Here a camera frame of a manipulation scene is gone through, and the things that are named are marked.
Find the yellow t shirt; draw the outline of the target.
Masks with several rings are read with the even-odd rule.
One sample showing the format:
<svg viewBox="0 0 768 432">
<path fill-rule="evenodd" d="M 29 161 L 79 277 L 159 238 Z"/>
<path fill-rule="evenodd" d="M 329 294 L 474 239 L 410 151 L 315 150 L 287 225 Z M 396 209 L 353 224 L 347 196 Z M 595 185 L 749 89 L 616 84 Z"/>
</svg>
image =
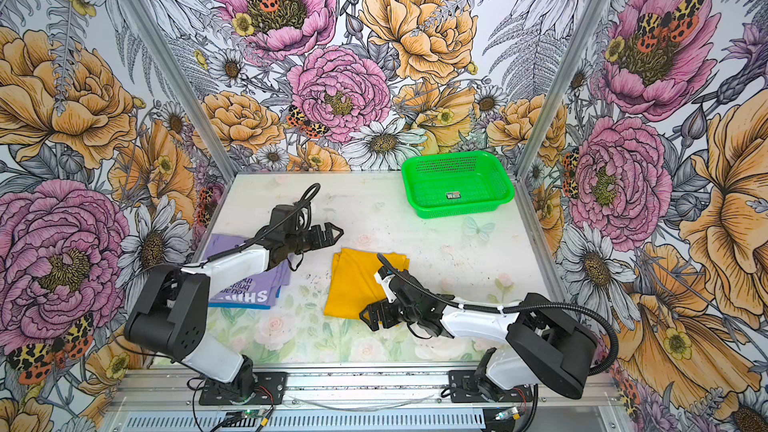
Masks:
<svg viewBox="0 0 768 432">
<path fill-rule="evenodd" d="M 384 300 L 385 292 L 375 279 L 381 267 L 375 252 L 343 248 L 335 253 L 324 315 L 358 320 L 369 304 Z"/>
</svg>

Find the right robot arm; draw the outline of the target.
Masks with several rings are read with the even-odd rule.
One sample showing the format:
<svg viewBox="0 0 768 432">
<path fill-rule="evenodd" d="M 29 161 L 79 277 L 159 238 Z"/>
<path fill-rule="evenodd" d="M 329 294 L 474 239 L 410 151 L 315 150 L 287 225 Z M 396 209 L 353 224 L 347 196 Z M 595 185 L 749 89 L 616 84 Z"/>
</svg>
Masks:
<svg viewBox="0 0 768 432">
<path fill-rule="evenodd" d="M 523 386 L 544 385 L 569 399 L 583 395 L 587 380 L 615 359 L 609 349 L 596 357 L 596 335 L 574 318 L 577 304 L 552 302 L 529 293 L 510 305 L 467 302 L 424 288 L 407 271 L 381 268 L 375 280 L 384 299 L 368 304 L 359 318 L 370 330 L 398 324 L 420 328 L 420 338 L 473 338 L 490 342 L 475 371 L 454 380 L 457 400 L 480 397 L 500 402 Z"/>
</svg>

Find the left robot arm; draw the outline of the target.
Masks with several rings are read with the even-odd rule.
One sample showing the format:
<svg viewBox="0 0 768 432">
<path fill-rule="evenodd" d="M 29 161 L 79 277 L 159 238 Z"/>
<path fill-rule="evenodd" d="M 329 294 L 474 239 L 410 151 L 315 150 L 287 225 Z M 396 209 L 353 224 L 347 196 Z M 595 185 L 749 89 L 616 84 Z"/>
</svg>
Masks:
<svg viewBox="0 0 768 432">
<path fill-rule="evenodd" d="M 334 246 L 343 234 L 331 222 L 314 225 L 306 201 L 279 205 L 268 225 L 228 250 L 193 264 L 149 268 L 124 336 L 197 372 L 222 398 L 244 403 L 257 391 L 253 362 L 208 334 L 210 299 L 243 279 L 286 264 L 291 255 Z"/>
</svg>

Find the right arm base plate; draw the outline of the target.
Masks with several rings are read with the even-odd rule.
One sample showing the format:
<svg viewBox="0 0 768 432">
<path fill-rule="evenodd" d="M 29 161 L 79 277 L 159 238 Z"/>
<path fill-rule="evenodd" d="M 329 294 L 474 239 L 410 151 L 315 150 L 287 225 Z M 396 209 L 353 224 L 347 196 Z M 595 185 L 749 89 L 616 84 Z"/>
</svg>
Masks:
<svg viewBox="0 0 768 432">
<path fill-rule="evenodd" d="M 489 379 L 481 379 L 474 371 L 453 369 L 447 373 L 448 385 L 441 393 L 452 403 L 517 403 L 533 402 L 533 390 L 530 386 L 518 386 L 502 390 Z"/>
</svg>

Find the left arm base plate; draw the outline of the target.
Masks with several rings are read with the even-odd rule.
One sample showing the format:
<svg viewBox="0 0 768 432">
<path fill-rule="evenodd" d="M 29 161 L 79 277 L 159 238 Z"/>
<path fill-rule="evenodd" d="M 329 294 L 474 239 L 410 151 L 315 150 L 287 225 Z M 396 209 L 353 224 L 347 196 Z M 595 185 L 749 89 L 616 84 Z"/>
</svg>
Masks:
<svg viewBox="0 0 768 432">
<path fill-rule="evenodd" d="M 232 383 L 206 379 L 198 402 L 203 406 L 280 405 L 287 379 L 285 372 L 254 372 Z"/>
</svg>

